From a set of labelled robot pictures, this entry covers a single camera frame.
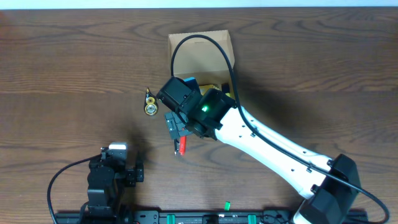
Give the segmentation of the yellow sticky note pad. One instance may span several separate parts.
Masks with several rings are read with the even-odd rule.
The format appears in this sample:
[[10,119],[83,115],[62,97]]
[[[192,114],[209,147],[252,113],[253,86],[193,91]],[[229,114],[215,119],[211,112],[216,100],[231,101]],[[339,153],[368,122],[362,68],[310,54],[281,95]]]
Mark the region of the yellow sticky note pad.
[[208,90],[215,89],[221,91],[222,88],[218,84],[200,85],[200,93],[204,96]]

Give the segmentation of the blue white staples box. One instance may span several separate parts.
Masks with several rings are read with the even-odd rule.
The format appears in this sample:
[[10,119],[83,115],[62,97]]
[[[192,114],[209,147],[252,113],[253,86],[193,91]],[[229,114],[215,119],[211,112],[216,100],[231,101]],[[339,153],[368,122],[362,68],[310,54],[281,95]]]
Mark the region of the blue white staples box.
[[199,84],[194,77],[186,78],[184,82],[190,89],[200,92]]

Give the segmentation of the cardboard box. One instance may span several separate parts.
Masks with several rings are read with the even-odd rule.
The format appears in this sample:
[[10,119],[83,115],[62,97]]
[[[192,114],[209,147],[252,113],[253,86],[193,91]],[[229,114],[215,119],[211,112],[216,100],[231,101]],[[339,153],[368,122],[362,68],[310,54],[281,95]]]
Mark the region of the cardboard box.
[[225,60],[234,66],[234,52],[227,30],[181,33],[169,35],[169,58],[175,77],[194,77],[199,86],[228,83],[234,98],[229,69]]

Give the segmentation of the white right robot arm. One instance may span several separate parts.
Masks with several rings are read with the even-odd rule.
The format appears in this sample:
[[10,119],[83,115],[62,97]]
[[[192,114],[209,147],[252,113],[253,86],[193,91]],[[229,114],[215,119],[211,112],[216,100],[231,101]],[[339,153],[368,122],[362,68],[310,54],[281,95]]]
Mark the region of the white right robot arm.
[[240,149],[286,180],[304,199],[292,223],[362,221],[350,212],[360,181],[356,164],[348,156],[331,159],[299,146],[216,89],[204,95],[191,89],[162,89],[157,97],[181,117],[190,132]]

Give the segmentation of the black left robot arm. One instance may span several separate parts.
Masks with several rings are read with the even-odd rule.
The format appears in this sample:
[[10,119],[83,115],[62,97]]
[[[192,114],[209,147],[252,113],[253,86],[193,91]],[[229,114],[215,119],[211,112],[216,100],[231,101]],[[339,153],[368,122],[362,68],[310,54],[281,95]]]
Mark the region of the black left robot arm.
[[119,221],[127,216],[121,199],[126,187],[144,181],[144,164],[138,157],[132,168],[124,157],[100,156],[89,163],[88,216],[92,220]]

